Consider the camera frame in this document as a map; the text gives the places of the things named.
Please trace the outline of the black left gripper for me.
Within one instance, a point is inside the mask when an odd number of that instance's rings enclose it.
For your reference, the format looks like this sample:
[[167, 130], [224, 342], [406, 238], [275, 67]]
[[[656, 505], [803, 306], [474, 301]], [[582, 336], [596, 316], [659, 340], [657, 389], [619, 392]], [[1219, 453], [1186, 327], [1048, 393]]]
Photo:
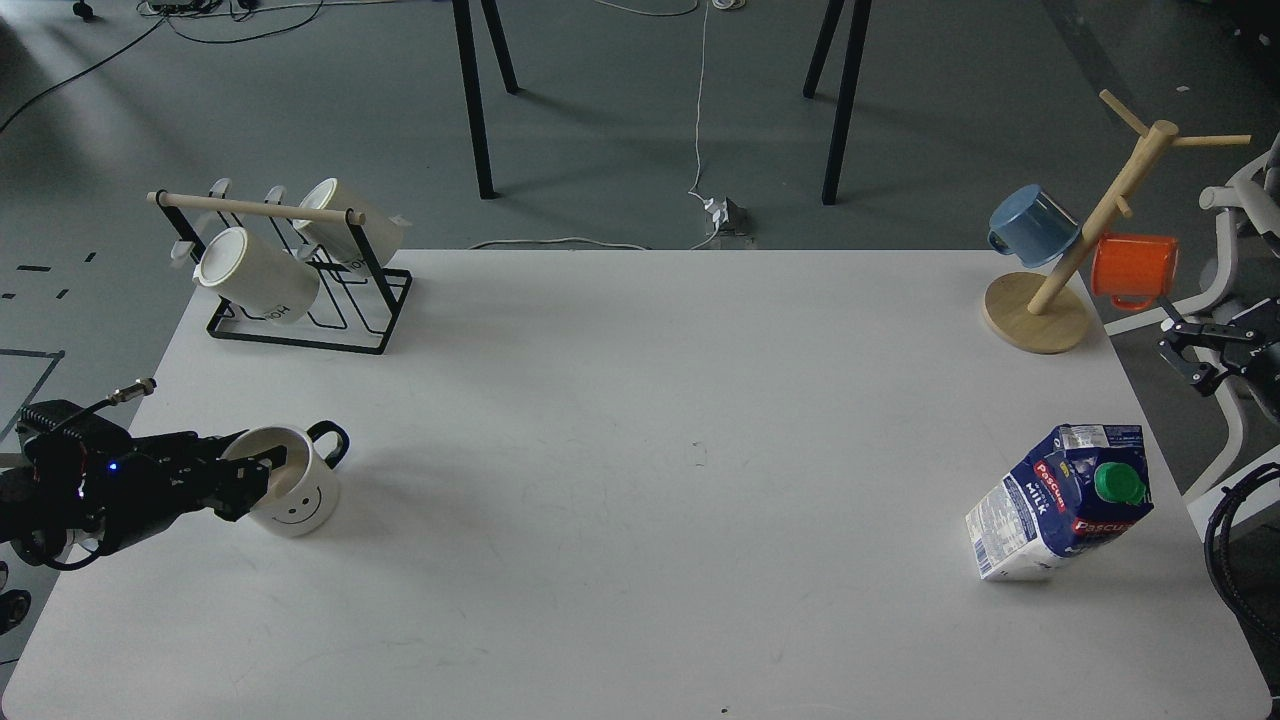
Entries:
[[[289, 430], [246, 430], [232, 442], [193, 430], [134, 438], [68, 400], [22, 409], [20, 447], [29, 462], [20, 469], [23, 551], [63, 551], [73, 534], [120, 551], [205, 509], [238, 521], [289, 480]], [[264, 480], [236, 480], [230, 462]]]

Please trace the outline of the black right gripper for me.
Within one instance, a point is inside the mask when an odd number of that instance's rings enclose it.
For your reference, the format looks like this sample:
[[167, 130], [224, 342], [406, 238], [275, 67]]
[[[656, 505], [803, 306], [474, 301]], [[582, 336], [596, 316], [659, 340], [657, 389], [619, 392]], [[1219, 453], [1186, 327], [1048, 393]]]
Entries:
[[[1225, 302], [1228, 324], [1167, 319], [1160, 323], [1164, 340], [1158, 352], [1202, 397], [1211, 396], [1228, 378], [1242, 378], [1271, 421], [1279, 420], [1279, 310], [1277, 299], [1262, 299], [1248, 307], [1239, 299]], [[1252, 332], [1251, 338], [1245, 334]], [[1215, 351], [1219, 360], [1189, 360], [1188, 347]]]

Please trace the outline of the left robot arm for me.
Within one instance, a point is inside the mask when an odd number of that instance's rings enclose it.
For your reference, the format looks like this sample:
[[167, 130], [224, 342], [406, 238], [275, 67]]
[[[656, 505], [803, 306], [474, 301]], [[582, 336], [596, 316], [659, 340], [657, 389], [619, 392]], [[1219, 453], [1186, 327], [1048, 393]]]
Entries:
[[202, 509], [237, 521], [287, 460], [283, 445], [225, 457], [238, 434], [134, 438], [99, 415], [106, 405], [59, 398], [19, 411], [23, 462], [3, 471], [3, 541], [31, 565], [81, 569]]

